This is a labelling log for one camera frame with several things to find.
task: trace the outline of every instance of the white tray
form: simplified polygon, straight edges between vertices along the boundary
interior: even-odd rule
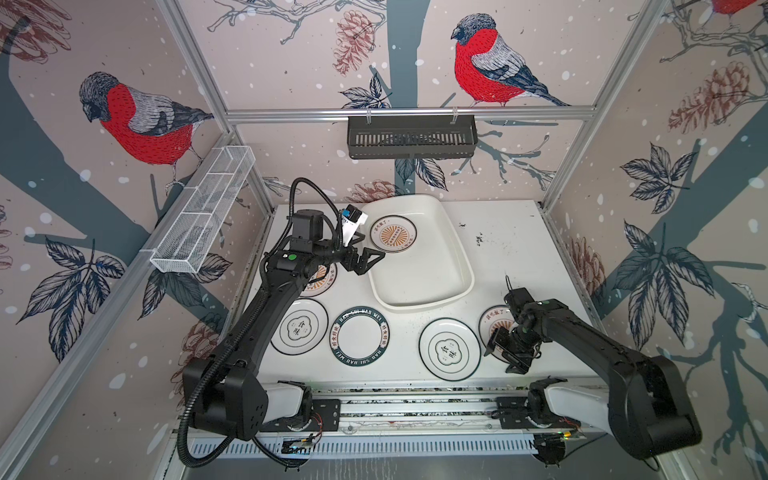
[[[382,217],[404,217],[417,230],[413,245],[402,252],[387,253],[368,272],[373,296],[384,308],[395,312],[429,310],[472,290],[475,274],[439,200],[429,195],[403,195],[377,200],[362,211],[369,216],[362,228],[368,247],[376,248],[371,228]]]

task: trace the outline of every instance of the black cable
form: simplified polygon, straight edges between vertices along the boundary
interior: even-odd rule
[[[566,458],[570,457],[570,456],[571,456],[571,455],[573,455],[574,453],[578,452],[578,451],[579,451],[579,449],[582,449],[582,448],[584,448],[585,446],[589,445],[590,443],[594,443],[594,442],[596,442],[597,440],[599,440],[599,439],[602,439],[603,437],[607,437],[607,436],[608,436],[608,434],[607,434],[607,433],[604,433],[603,435],[600,435],[599,437],[595,437],[595,438],[593,438],[592,440],[590,440],[590,441],[589,441],[589,442],[587,442],[587,443],[583,443],[583,444],[579,445],[579,446],[578,446],[578,447],[576,447],[575,449],[571,450],[571,451],[570,451],[570,452],[569,452],[569,453],[568,453],[568,454],[567,454],[565,457],[563,457],[563,460],[565,460]]]
[[[261,286],[264,288],[264,291],[259,298],[259,303],[257,304],[256,308],[253,311],[253,314],[251,314],[246,324],[243,325],[243,328],[240,329],[240,331],[234,336],[234,338],[231,339],[231,341],[224,348],[224,351],[214,360],[214,362],[210,365],[208,370],[206,370],[203,376],[200,377],[200,381],[197,383],[197,385],[195,385],[194,390],[190,394],[190,397],[187,399],[187,404],[184,407],[184,411],[181,413],[181,418],[179,421],[178,437],[176,439],[176,448],[179,454],[179,459],[187,467],[197,468],[197,467],[202,467],[203,465],[207,465],[211,463],[216,457],[221,455],[224,452],[224,450],[227,449],[230,443],[232,443],[232,441],[235,439],[234,435],[228,435],[219,444],[219,446],[217,446],[208,455],[205,455],[204,457],[200,457],[200,458],[193,457],[189,451],[189,447],[187,446],[187,433],[189,432],[189,427],[192,419],[192,411],[194,410],[195,403],[197,403],[197,400],[200,398],[200,395],[202,395],[203,391],[210,385],[211,381],[213,381],[213,379],[219,374],[219,370],[221,369],[221,367],[224,365],[227,359],[230,358],[230,356],[232,355],[232,352],[234,352],[235,349],[240,345],[240,341],[242,341],[242,339],[245,337],[245,335],[248,333],[251,327],[253,327],[253,324],[256,322],[259,315],[261,314],[261,310],[263,310],[264,306],[266,305],[266,301],[270,297],[270,285],[269,285],[269,282],[266,281],[266,262],[278,250],[285,247],[285,244],[288,241],[288,233],[290,232],[290,229],[293,225],[293,212],[294,212],[294,205],[295,205],[294,202],[296,199],[296,185],[300,183],[305,183],[310,187],[312,187],[323,198],[323,200],[325,200],[325,202],[331,206],[331,211],[333,211],[336,214],[336,242],[335,242],[336,248],[341,247],[341,243],[342,243],[341,212],[339,212],[339,210],[336,208],[333,202],[325,194],[325,192],[323,192],[321,188],[315,185],[314,182],[303,177],[298,177],[293,181],[290,187],[290,201],[288,205],[288,224],[286,225],[286,228],[283,231],[283,233],[280,235],[280,238],[278,239],[278,241],[272,247],[272,250],[270,250],[269,253],[265,254],[264,258],[261,260],[259,271],[261,275]],[[282,463],[283,460],[281,458],[279,457],[275,457],[275,458],[278,458],[281,461],[281,465],[283,464]]]
[[[656,455],[652,456],[651,458],[654,460],[654,462],[656,462],[656,468],[653,468],[652,466],[650,466],[650,463],[648,463],[647,458],[643,458],[643,463],[645,464],[645,466],[647,466],[654,472],[658,472],[659,470],[661,470],[661,464],[659,463],[659,459],[656,458]]]

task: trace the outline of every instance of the plate with black rim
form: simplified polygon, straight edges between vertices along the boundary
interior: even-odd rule
[[[399,215],[381,217],[371,226],[371,241],[387,253],[407,250],[416,241],[416,225]]]
[[[433,320],[422,330],[419,355],[427,370],[449,382],[472,376],[482,357],[475,333],[452,318]]]
[[[272,335],[272,347],[284,355],[301,355],[315,348],[328,331],[328,313],[317,300],[300,298],[291,303]]]

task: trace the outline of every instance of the plate with orange pattern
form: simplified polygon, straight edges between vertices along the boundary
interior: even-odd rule
[[[506,305],[492,306],[491,308],[487,309],[480,317],[478,331],[480,332],[480,341],[482,342],[484,350],[485,346],[488,345],[488,341],[491,339],[491,335],[500,326],[503,326],[510,331],[517,326],[517,323],[515,322],[515,316],[512,315],[512,312]],[[502,362],[507,362],[507,360],[505,360],[502,356],[502,349],[498,347],[493,350],[493,356]]]
[[[320,280],[319,282],[312,282],[309,283],[306,287],[304,287],[304,291],[301,293],[302,298],[309,298],[311,296],[318,296],[321,293],[328,290],[331,285],[333,285],[333,282],[336,281],[336,274],[338,270],[336,269],[336,264],[331,263],[331,267],[328,270],[328,275],[326,275],[326,266],[320,265],[317,269],[317,273],[312,275],[312,278],[310,278],[310,282],[312,280],[315,280],[316,278],[323,278],[323,275],[325,275],[325,278]]]
[[[371,241],[384,252],[402,252],[416,241],[416,225],[399,215],[379,218],[371,227]]]

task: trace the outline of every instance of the ceramic plate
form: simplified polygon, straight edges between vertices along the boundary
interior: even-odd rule
[[[316,300],[291,303],[272,336],[272,346],[286,355],[301,355],[315,348],[328,330],[328,313]]]
[[[481,358],[475,334],[464,323],[449,318],[437,319],[424,328],[419,353],[430,372],[450,382],[475,373]]]
[[[371,227],[371,241],[387,253],[398,253],[413,245],[416,225],[405,217],[390,215],[379,218]]]
[[[301,296],[304,298],[310,297],[310,296],[318,296],[321,293],[328,290],[331,285],[333,285],[333,282],[336,281],[336,272],[338,270],[336,269],[336,264],[331,263],[330,271],[328,272],[328,275],[326,275],[326,266],[320,265],[320,267],[317,269],[317,273],[312,275],[312,278],[310,280],[314,280],[316,278],[323,278],[323,275],[326,275],[325,278],[320,280],[319,282],[310,283],[306,286],[304,291],[301,293]]]
[[[339,315],[329,337],[333,355],[348,366],[375,362],[389,345],[389,324],[378,310],[356,306]]]
[[[488,345],[493,332],[500,326],[505,327],[509,331],[512,331],[512,328],[517,326],[515,317],[506,305],[492,306],[480,317],[478,331],[480,332],[480,343],[482,344],[483,351],[485,351],[485,346]],[[507,362],[502,356],[502,349],[498,347],[494,349],[493,356],[502,362]]]

